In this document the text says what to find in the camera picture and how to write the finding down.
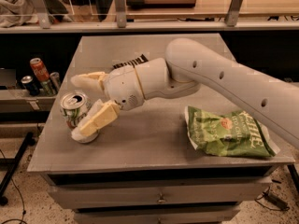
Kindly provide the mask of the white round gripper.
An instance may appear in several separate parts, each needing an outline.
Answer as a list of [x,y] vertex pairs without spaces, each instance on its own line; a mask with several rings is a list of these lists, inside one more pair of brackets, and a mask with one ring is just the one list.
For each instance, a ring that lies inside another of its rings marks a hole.
[[132,66],[114,69],[108,75],[105,72],[75,75],[71,83],[77,88],[105,93],[112,100],[103,103],[99,99],[93,104],[71,132],[74,140],[93,140],[100,129],[118,117],[120,108],[128,111],[144,104],[140,82]]

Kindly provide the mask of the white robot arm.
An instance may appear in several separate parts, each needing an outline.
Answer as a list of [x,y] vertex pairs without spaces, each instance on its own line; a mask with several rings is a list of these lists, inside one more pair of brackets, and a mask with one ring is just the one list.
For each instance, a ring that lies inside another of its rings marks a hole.
[[172,40],[163,58],[138,65],[129,63],[108,74],[75,75],[71,82],[108,98],[81,123],[80,136],[89,136],[107,126],[122,110],[139,107],[155,97],[183,97],[204,84],[299,147],[298,87],[220,56],[188,38]]

